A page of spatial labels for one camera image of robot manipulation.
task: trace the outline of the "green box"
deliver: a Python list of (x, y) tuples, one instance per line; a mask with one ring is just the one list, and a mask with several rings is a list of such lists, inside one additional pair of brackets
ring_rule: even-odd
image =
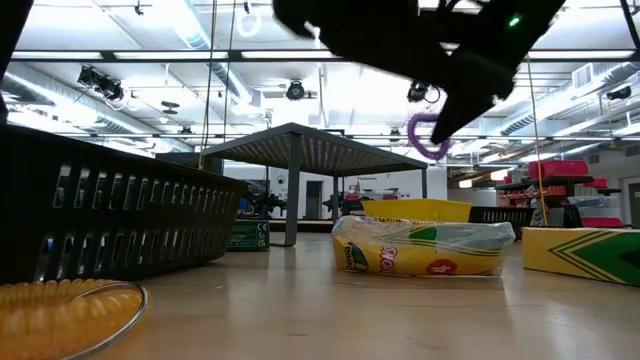
[(269, 221), (236, 220), (227, 251), (269, 251)]

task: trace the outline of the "red label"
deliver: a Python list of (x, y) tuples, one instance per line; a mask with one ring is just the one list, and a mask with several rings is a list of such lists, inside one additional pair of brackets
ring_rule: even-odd
[(451, 260), (436, 260), (427, 266), (429, 275), (453, 275), (456, 273), (458, 265)]
[(380, 272), (393, 274), (396, 265), (396, 255), (398, 255), (398, 249), (383, 246), (380, 250)]

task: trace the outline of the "black plastic basket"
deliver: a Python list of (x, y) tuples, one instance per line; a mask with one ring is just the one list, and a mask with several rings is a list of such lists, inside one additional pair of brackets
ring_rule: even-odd
[(522, 238), (522, 228), (531, 224), (533, 209), (530, 208), (500, 208), (489, 206), (472, 206), (469, 213), (470, 223), (495, 224), (511, 223), (516, 239)]
[(0, 284), (133, 279), (221, 257), (241, 181), (0, 126)]

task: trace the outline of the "green chevron pattern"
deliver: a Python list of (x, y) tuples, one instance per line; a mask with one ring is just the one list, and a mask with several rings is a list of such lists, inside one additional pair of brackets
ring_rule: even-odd
[(640, 234), (598, 231), (549, 249), (596, 279), (640, 286)]

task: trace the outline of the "red storage bin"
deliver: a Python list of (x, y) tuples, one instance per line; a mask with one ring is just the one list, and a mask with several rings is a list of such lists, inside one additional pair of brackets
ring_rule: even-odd
[(595, 178), (593, 179), (593, 182), (586, 183), (584, 186), (596, 189), (606, 189), (609, 187), (609, 181), (607, 178)]
[(607, 217), (582, 217), (582, 226), (595, 228), (621, 228), (622, 220)]
[[(542, 164), (542, 177), (551, 176), (587, 176), (589, 167), (584, 160), (551, 160)], [(538, 162), (529, 163), (529, 176), (532, 179), (538, 178)]]

